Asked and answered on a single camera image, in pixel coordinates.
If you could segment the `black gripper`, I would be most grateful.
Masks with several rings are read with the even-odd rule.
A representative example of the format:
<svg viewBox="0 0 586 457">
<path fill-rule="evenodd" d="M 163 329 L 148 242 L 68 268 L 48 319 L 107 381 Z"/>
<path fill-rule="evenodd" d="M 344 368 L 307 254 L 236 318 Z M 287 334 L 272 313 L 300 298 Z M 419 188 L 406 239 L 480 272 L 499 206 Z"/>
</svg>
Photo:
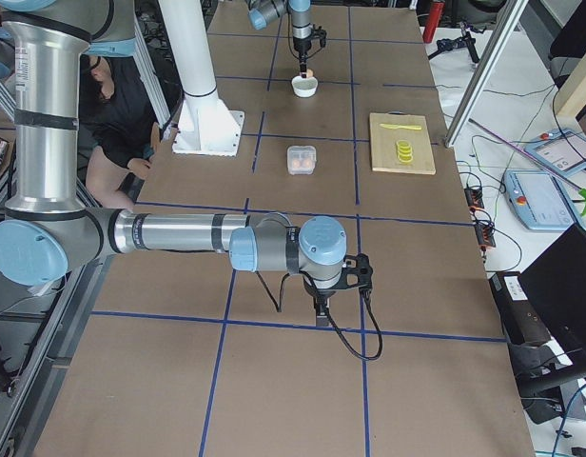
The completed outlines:
<svg viewBox="0 0 586 457">
<path fill-rule="evenodd" d="M 300 76 L 307 77 L 307 58 L 308 53 L 311 49 L 311 39 L 306 38 L 295 38 L 295 52 L 297 53 L 298 61 L 300 64 Z"/>
<path fill-rule="evenodd" d="M 305 291 L 312 297 L 313 306 L 316 311 L 316 326 L 328 327 L 329 319 L 327 310 L 329 308 L 329 299 L 335 294 L 331 289 L 319 289 L 315 285 L 305 282 Z"/>
</svg>

